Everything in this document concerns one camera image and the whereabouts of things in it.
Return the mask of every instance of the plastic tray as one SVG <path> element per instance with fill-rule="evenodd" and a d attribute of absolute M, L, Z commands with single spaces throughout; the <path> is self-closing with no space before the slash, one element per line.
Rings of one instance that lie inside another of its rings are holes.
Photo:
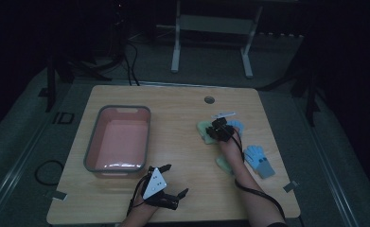
<path fill-rule="evenodd" d="M 99 178 L 144 175 L 150 133 L 145 106 L 105 106 L 97 116 L 84 166 Z"/>

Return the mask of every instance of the black cable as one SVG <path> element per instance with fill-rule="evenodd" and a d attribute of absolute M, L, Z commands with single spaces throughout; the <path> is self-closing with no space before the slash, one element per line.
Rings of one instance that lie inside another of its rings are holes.
<path fill-rule="evenodd" d="M 305 222 L 302 220 L 302 215 L 299 216 L 300 224 L 305 227 Z"/>
<path fill-rule="evenodd" d="M 128 212 L 126 213 L 126 216 L 131 212 L 132 208 L 137 207 L 137 206 L 139 206 L 139 205 L 141 205 L 141 204 L 144 203 L 144 202 L 141 202 L 140 204 L 133 205 L 133 203 L 134 203 L 134 201 L 135 201 L 135 199 L 137 197 L 137 192 L 138 192 L 138 188 L 140 187 L 140 184 L 142 182 L 144 182 L 149 177 L 150 177 L 150 174 L 147 174 L 146 176 L 142 177 L 140 179 L 140 181 L 137 183 L 137 186 L 134 189 L 133 196 L 132 196 L 131 202 L 129 204 L 129 208 L 128 208 Z"/>
<path fill-rule="evenodd" d="M 235 137 L 233 136 L 233 134 L 229 133 L 229 131 L 226 128 L 224 128 L 223 125 L 220 124 L 220 128 L 223 129 L 223 131 L 225 131 L 226 134 L 230 135 L 231 138 L 235 141 L 235 143 L 238 146 L 238 149 L 239 149 L 239 151 L 241 153 L 241 158 L 242 158 L 242 160 L 244 162 L 244 153 L 243 153 L 243 150 L 242 150 L 240 135 L 238 134 L 238 131 L 234 130 L 237 133 L 237 135 L 238 135 L 238 140 L 239 140 L 240 143 L 238 143 L 238 141 L 235 139 Z M 245 187 L 245 186 L 241 185 L 236 179 L 235 179 L 235 185 L 238 188 L 240 188 L 241 190 L 245 191 L 245 192 L 253 193 L 253 194 L 258 195 L 258 196 L 260 196 L 260 197 L 262 197 L 264 199 L 267 199 L 267 200 L 271 201 L 277 207 L 277 209 L 279 210 L 279 213 L 281 214 L 282 218 L 285 219 L 285 213 L 284 213 L 281 205 L 273 197 L 265 194 L 264 192 L 255 190 L 253 188 Z"/>
<path fill-rule="evenodd" d="M 55 163 L 55 164 L 57 164 L 58 166 L 60 166 L 60 167 L 61 167 L 61 170 L 62 170 L 62 171 L 63 171 L 63 169 L 64 169 L 63 164 L 62 164 L 61 162 L 57 161 L 57 160 L 49 160 L 49 161 L 46 161 L 46 162 L 42 163 L 41 165 L 39 165 L 39 166 L 35 169 L 34 177 L 35 177 L 35 180 L 36 180 L 38 183 L 42 184 L 42 185 L 46 185 L 46 186 L 54 186 L 54 185 L 58 185 L 58 182 L 56 182 L 56 183 L 47 183 L 47 182 L 44 182 L 44 181 L 43 181 L 43 180 L 41 180 L 41 179 L 40 179 L 40 177 L 38 176 L 38 173 L 40 172 L 40 169 L 41 169 L 42 167 L 44 167 L 45 165 L 50 164 L 50 163 Z"/>
<path fill-rule="evenodd" d="M 129 81 L 129 84 L 132 86 L 131 67 L 129 66 L 128 57 L 126 57 L 126 55 L 125 55 L 125 62 L 126 62 L 126 65 L 128 66 L 128 81 Z"/>
<path fill-rule="evenodd" d="M 135 73 L 134 73 L 134 65 L 135 65 L 135 62 L 137 60 L 138 51 L 137 51 L 137 48 L 133 44 L 128 43 L 128 45 L 131 46 L 134 49 L 134 59 L 133 59 L 132 68 L 131 68 L 132 77 L 133 77 L 135 83 L 137 84 L 137 86 L 140 86 L 140 83 L 138 82 L 137 77 L 135 76 Z"/>
<path fill-rule="evenodd" d="M 257 195 L 257 196 L 260 196 L 260 197 L 262 197 L 264 199 L 267 199 L 267 200 L 271 201 L 276 206 L 276 208 L 278 208 L 278 211 L 281 214 L 282 218 L 285 219 L 285 213 L 284 213 L 284 210 L 282 209 L 282 206 L 274 198 L 272 198 L 271 196 L 265 194 L 264 192 L 255 190 L 253 188 L 245 187 L 245 186 L 241 185 L 236 179 L 235 179 L 235 185 L 238 188 L 240 188 L 241 190 L 245 191 L 245 192 L 253 193 L 253 194 Z"/>

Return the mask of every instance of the gray floor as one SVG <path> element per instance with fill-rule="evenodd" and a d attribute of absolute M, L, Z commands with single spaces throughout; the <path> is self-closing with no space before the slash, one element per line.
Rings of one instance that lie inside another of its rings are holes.
<path fill-rule="evenodd" d="M 138 50 L 134 72 L 141 85 L 258 87 L 284 75 L 302 41 L 292 37 L 257 36 L 250 54 L 255 77 L 246 79 L 239 50 L 233 40 L 227 41 L 227 46 L 216 45 L 211 44 L 214 38 L 209 37 L 207 42 L 199 44 L 194 42 L 194 34 L 184 38 L 180 71 L 171 74 L 173 47 L 169 34 L 152 44 L 144 44 L 141 36 L 132 39 Z M 134 49 L 130 46 L 127 47 L 127 55 L 132 62 Z M 123 64 L 103 74 L 114 79 L 110 84 L 128 85 L 125 68 Z M 51 113 L 45 113 L 46 100 L 37 97 L 46 85 L 45 73 L 42 72 L 28 84 L 0 124 L 0 185 L 11 169 L 14 173 L 21 173 L 15 182 L 7 182 L 11 185 L 8 190 L 0 190 L 5 195 L 0 199 L 0 226 L 48 226 L 46 214 L 51 200 L 45 195 L 54 191 L 56 186 L 38 183 L 34 173 L 46 161 L 65 162 L 87 98 L 92 87 L 100 83 L 104 82 L 84 75 L 78 75 L 71 85 L 58 83 L 57 103 Z M 291 86 L 292 82 L 289 82 L 270 92 L 260 92 L 260 96 L 290 179 L 300 184 L 294 191 L 305 225 L 370 226 L 370 183 L 336 117 L 317 98 L 321 111 L 314 114 L 316 127 L 311 128 L 303 116 L 305 99 L 291 97 Z M 74 114 L 72 124 L 53 123 L 57 112 Z M 57 182 L 60 175 L 59 167 L 53 165 L 40 172 L 42 180 L 52 183 Z M 287 222 L 290 226 L 302 226 L 297 218 L 287 219 Z M 169 224 L 243 225 L 244 221 Z"/>

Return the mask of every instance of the table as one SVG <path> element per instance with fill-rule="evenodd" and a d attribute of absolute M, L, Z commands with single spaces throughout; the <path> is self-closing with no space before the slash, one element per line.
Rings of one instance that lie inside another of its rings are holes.
<path fill-rule="evenodd" d="M 213 104 L 204 102 L 215 98 Z M 217 145 L 206 145 L 196 124 L 212 120 L 211 115 L 236 112 L 244 125 L 242 144 L 260 145 L 276 174 L 261 180 L 249 167 L 265 192 L 279 201 L 287 218 L 300 215 L 290 182 L 273 138 L 258 93 L 245 88 L 107 86 L 94 87 L 79 124 L 57 190 L 67 194 L 53 200 L 47 215 L 51 224 L 121 222 L 138 179 L 99 179 L 83 165 L 84 154 L 99 109 L 105 105 L 144 105 L 151 110 L 147 166 L 172 164 L 165 172 L 165 192 L 176 195 L 189 191 L 176 211 L 160 209 L 151 222 L 246 219 L 233 177 L 215 163 Z"/>

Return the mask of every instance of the green object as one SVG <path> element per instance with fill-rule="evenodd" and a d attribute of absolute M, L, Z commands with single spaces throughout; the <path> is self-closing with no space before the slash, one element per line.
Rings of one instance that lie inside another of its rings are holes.
<path fill-rule="evenodd" d="M 212 127 L 212 124 L 210 121 L 201 121 L 197 124 L 197 130 L 199 131 L 200 136 L 202 137 L 202 140 L 205 142 L 205 144 L 217 144 L 217 140 L 211 138 L 207 134 L 207 131 L 205 130 L 208 127 Z"/>
<path fill-rule="evenodd" d="M 218 156 L 216 159 L 215 159 L 215 162 L 217 163 L 217 165 L 224 171 L 226 172 L 227 174 L 229 175 L 234 175 L 234 172 L 232 171 L 232 168 L 231 166 L 228 164 L 228 162 L 226 161 L 225 157 L 223 157 L 223 155 L 220 155 Z"/>

